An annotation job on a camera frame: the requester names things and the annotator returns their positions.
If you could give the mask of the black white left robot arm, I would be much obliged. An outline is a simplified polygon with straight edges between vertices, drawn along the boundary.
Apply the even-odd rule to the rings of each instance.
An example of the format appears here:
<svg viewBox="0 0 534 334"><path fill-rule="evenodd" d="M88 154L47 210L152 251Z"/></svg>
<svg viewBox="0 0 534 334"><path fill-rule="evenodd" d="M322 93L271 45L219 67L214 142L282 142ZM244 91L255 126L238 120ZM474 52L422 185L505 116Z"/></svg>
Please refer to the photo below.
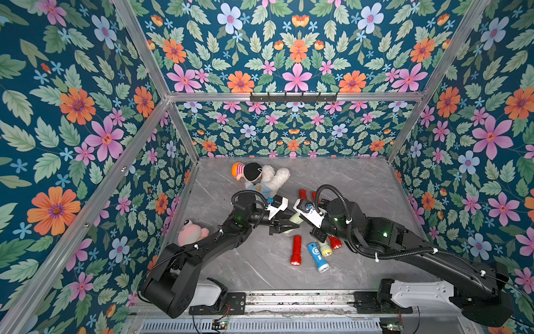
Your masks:
<svg viewBox="0 0 534 334"><path fill-rule="evenodd" d="M141 285L141 298L176 318L190 307L212 313L229 311L228 289L209 278L200 284L202 269L227 251L242 245L259 225L269 227L269 234L280 234L298 227L290 221L295 211L289 200L275 195L265 198L258 191L244 190L231 199L232 211L217 230L198 242L185 246L169 244Z"/></svg>

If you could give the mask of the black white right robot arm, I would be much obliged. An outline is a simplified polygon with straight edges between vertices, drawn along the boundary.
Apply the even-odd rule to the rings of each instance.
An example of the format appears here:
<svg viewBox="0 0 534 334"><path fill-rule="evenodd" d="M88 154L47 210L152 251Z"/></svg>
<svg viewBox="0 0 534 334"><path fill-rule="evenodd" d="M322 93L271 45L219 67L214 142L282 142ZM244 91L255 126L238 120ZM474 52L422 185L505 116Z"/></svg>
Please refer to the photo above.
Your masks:
<svg viewBox="0 0 534 334"><path fill-rule="evenodd" d="M368 217L358 204L339 198L308 202L301 214L320 242L334 237L359 256L408 263L452 284L449 301L477 324L501 327L513 316L514 299L504 290L508 270L503 264L457 256L388 218Z"/></svg>

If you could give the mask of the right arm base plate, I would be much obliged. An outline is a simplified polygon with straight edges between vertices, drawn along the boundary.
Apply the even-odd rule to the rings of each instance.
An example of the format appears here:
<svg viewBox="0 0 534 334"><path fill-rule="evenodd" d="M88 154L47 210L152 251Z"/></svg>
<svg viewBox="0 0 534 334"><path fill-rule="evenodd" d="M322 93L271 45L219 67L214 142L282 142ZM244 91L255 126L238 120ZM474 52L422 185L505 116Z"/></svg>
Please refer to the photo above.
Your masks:
<svg viewBox="0 0 534 334"><path fill-rule="evenodd" d="M379 292L361 291L354 292L354 307L359 314L413 314L411 307L402 308L391 300L389 294Z"/></svg>

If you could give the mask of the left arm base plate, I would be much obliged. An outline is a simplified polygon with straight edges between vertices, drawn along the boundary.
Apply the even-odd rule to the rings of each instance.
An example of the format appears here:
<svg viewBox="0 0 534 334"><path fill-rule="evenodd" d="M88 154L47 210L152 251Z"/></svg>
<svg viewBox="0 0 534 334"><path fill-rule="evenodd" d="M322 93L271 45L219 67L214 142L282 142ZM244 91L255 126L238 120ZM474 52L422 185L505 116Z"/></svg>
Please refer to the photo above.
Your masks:
<svg viewBox="0 0 534 334"><path fill-rule="evenodd" d="M190 315L244 315L246 307L245 292L228 292L219 296L212 306L191 306Z"/></svg>

